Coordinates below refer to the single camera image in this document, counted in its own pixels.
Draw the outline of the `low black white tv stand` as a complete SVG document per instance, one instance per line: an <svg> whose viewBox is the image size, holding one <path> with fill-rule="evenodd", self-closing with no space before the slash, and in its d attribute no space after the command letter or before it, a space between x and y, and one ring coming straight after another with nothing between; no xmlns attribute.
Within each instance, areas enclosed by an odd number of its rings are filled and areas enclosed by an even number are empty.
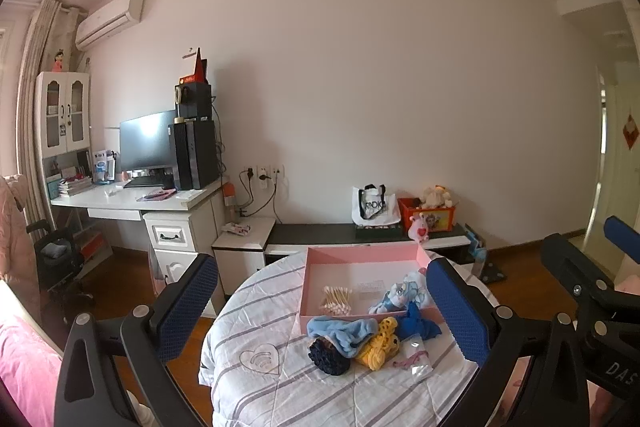
<svg viewBox="0 0 640 427"><path fill-rule="evenodd" d="M286 256L301 253L309 246L346 246L410 242L401 225L390 229L361 231L352 223L328 225L275 225L268 237L264 252L270 265ZM425 249L435 251L458 265L472 265L471 242L462 225L449 232L430 232Z"/></svg>

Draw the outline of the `pink shallow box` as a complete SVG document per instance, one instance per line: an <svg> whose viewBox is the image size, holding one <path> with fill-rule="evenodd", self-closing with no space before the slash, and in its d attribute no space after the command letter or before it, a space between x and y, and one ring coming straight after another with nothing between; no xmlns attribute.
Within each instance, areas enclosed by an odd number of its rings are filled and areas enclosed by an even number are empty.
<svg viewBox="0 0 640 427"><path fill-rule="evenodd" d="M313 317L320 317L323 288L345 287L352 292L350 313L343 321L367 319L375 303L405 275L427 267L430 254L417 243L309 247L306 252L299 328L307 332Z"/></svg>

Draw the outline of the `clear bag with hairband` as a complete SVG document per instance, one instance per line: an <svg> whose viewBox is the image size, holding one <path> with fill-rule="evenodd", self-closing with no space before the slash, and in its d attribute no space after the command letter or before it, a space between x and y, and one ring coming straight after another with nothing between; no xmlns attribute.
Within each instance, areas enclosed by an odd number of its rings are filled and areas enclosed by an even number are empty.
<svg viewBox="0 0 640 427"><path fill-rule="evenodd" d="M399 369L405 376L426 377L432 373L432 362L425 341L420 335L402 340L397 355L390 361L393 369Z"/></svg>

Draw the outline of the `cartoon print baby cloth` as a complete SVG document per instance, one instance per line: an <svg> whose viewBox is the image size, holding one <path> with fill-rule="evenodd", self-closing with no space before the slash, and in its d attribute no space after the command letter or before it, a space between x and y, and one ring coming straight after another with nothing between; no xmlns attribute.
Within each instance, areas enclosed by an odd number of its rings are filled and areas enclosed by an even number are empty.
<svg viewBox="0 0 640 427"><path fill-rule="evenodd" d="M411 271L400 283L393 283L382 299L369 309L370 314L382 314L408 309L415 303L419 309L431 303L431 296L426 288L426 269Z"/></svg>

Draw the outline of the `dark navy scrunchie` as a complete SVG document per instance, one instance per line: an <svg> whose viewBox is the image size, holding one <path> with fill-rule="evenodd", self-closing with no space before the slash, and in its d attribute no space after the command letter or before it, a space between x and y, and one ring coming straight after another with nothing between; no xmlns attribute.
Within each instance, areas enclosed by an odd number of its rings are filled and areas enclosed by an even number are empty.
<svg viewBox="0 0 640 427"><path fill-rule="evenodd" d="M337 351L334 344L324 337L314 340L309 346L308 357L317 369L331 376L341 376L350 369L350 360Z"/></svg>

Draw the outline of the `royal blue knitted item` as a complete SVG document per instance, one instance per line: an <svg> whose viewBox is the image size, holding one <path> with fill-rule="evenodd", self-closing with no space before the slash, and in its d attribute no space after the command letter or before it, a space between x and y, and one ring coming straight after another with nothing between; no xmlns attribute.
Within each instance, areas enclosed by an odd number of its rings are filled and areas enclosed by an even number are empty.
<svg viewBox="0 0 640 427"><path fill-rule="evenodd" d="M442 333L440 327L433 321L424 319L419 307L411 301L407 311L397 320L395 335L400 341L404 341L418 335L422 340L430 340Z"/></svg>

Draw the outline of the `black computer tower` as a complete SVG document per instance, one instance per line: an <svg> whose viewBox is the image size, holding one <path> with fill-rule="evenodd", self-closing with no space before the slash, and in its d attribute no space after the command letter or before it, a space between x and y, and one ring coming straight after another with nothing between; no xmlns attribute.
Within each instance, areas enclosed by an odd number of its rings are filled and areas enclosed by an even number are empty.
<svg viewBox="0 0 640 427"><path fill-rule="evenodd" d="M168 127L172 175L178 191L203 190L220 176L215 124L188 120Z"/></svg>

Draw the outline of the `stack of books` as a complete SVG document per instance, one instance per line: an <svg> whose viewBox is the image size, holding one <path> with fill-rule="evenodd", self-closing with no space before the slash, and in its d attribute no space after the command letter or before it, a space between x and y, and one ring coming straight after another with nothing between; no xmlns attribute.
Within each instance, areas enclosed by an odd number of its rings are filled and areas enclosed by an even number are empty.
<svg viewBox="0 0 640 427"><path fill-rule="evenodd" d="M72 197L90 190L91 187L93 187L93 182L90 176L73 176L73 178L66 178L60 181L58 195Z"/></svg>

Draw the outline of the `black bathroom scale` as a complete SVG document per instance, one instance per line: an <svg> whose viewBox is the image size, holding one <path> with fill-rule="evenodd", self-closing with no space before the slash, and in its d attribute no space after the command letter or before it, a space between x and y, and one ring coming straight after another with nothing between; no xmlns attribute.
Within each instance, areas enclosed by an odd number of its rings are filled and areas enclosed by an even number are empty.
<svg viewBox="0 0 640 427"><path fill-rule="evenodd" d="M505 281L506 274L494 262L486 261L482 272L480 272L480 280L485 285L495 284Z"/></svg>

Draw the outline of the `light blue fleece hat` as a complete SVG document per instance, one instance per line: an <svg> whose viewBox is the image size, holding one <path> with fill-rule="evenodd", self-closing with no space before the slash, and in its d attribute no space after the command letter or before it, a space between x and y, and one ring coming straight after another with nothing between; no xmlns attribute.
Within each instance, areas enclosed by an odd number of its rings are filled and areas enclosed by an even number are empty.
<svg viewBox="0 0 640 427"><path fill-rule="evenodd" d="M378 333L378 322L375 319L343 321L334 317L314 317L307 323L306 332L311 338L326 338L343 357L353 359Z"/></svg>

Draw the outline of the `yellow crocheted toy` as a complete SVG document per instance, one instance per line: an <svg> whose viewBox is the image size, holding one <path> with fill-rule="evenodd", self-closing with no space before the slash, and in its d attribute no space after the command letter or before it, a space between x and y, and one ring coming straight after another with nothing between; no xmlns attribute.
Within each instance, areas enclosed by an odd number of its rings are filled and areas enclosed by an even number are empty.
<svg viewBox="0 0 640 427"><path fill-rule="evenodd" d="M378 332L363 345L355 361L371 372L382 369L400 350L400 340L395 334L397 326L395 317L385 317L378 323Z"/></svg>

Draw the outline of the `white desk with drawers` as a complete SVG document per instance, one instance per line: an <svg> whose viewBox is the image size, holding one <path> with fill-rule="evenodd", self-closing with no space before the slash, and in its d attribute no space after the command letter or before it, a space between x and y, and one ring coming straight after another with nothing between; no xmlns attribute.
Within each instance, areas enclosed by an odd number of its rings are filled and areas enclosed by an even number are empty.
<svg viewBox="0 0 640 427"><path fill-rule="evenodd" d="M58 196L54 207L85 209L93 219L134 222L145 227L151 284L159 294L177 282L199 254L211 256L224 217L224 178L201 190L178 191L162 200L146 200L149 187L121 183L96 185L74 196Z"/></svg>

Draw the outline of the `red door decoration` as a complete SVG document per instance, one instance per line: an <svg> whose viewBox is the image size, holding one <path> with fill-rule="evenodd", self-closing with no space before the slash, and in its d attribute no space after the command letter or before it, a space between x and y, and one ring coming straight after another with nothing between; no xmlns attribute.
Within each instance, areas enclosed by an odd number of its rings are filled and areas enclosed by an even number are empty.
<svg viewBox="0 0 640 427"><path fill-rule="evenodd" d="M624 122L622 133L626 147L628 150L632 150L639 140L640 130L637 121L634 120L634 115L632 115L631 110L628 112L627 118Z"/></svg>

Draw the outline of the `bag of cotton swabs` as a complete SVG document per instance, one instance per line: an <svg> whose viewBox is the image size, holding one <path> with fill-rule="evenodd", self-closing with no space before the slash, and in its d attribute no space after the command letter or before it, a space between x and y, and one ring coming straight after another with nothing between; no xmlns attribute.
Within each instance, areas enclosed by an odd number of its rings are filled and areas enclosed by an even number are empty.
<svg viewBox="0 0 640 427"><path fill-rule="evenodd" d="M320 310L331 317L341 317L352 312L352 290L348 287L324 286Z"/></svg>

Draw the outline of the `black box on tower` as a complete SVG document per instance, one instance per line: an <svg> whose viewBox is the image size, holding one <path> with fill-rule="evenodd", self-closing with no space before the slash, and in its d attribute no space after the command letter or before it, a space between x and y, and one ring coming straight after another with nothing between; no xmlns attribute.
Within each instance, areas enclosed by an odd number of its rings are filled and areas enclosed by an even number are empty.
<svg viewBox="0 0 640 427"><path fill-rule="evenodd" d="M212 86L206 82L187 82L175 87L175 106L178 118L212 118Z"/></svg>

